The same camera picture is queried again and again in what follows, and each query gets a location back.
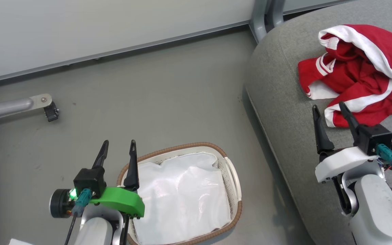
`gray ottoman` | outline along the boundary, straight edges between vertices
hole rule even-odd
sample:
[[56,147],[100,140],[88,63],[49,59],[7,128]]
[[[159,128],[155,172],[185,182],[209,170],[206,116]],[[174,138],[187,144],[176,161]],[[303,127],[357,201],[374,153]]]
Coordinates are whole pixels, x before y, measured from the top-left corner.
[[[354,244],[348,217],[341,212],[332,183],[317,183],[311,107],[323,110],[330,100],[311,100],[299,86],[299,61],[320,56],[317,33],[342,24],[369,24],[392,32],[392,0],[359,0],[294,18],[270,31],[249,62],[246,89],[290,188],[302,220],[316,244]],[[392,131],[392,116],[383,123]],[[336,148],[352,146],[345,129],[327,129]],[[392,187],[392,171],[387,180]]]

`basket handle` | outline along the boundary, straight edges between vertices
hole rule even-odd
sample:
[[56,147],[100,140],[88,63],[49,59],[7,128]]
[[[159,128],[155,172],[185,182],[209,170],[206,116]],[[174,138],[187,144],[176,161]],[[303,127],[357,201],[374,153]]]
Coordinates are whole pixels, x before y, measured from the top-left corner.
[[230,170],[232,176],[233,176],[233,180],[234,180],[234,184],[235,184],[235,190],[237,191],[237,198],[239,201],[241,201],[241,185],[240,185],[240,181],[238,180],[238,174],[237,171],[235,170],[234,165],[232,164],[232,161],[229,159],[229,157],[225,157],[226,163],[227,163],[227,167]]

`green led light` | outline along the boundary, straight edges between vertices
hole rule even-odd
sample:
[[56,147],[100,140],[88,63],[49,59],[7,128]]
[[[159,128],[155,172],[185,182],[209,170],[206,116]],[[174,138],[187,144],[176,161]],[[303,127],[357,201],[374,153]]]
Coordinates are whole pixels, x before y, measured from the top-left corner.
[[77,198],[77,191],[76,191],[75,188],[72,189],[72,190],[70,191],[69,197],[70,197],[72,200],[75,200],[75,199]]

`gray floor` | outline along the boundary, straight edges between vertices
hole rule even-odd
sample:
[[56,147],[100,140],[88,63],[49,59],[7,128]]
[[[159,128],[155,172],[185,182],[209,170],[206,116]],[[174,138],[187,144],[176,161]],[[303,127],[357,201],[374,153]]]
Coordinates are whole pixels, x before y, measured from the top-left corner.
[[36,111],[0,119],[0,245],[64,243],[70,220],[50,216],[50,195],[72,186],[105,139],[110,185],[131,139],[139,156],[198,141],[224,149],[240,178],[243,213],[231,233],[206,244],[310,244],[244,96],[254,48],[250,31],[240,31],[1,85],[0,101],[50,93],[61,118],[48,123]]

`basket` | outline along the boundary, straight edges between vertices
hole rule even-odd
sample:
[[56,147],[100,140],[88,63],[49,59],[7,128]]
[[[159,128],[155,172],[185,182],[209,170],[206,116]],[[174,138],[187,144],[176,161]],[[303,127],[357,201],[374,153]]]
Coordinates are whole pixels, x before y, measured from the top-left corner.
[[[238,180],[237,172],[231,162],[231,160],[227,157],[226,153],[215,144],[207,143],[207,142],[200,142],[200,143],[191,143],[185,144],[175,147],[170,147],[166,149],[162,149],[156,152],[152,152],[148,155],[144,155],[142,157],[137,158],[137,163],[156,163],[161,164],[164,160],[177,157],[181,155],[186,155],[190,153],[196,152],[208,152],[215,155],[219,160],[219,168],[222,172],[222,178],[225,184],[225,189],[230,205],[231,210],[231,222],[220,229],[214,230],[208,234],[203,236],[196,237],[191,240],[174,243],[173,245],[193,245],[213,237],[216,237],[230,229],[232,229],[235,224],[238,222],[238,219],[241,215],[242,203],[241,203],[241,187],[240,182]],[[123,180],[126,177],[126,172],[128,171],[128,164],[122,169],[119,174],[117,185],[123,185]],[[137,239],[137,233],[135,231],[134,223],[131,220],[128,229],[128,242],[131,245],[140,245]]]

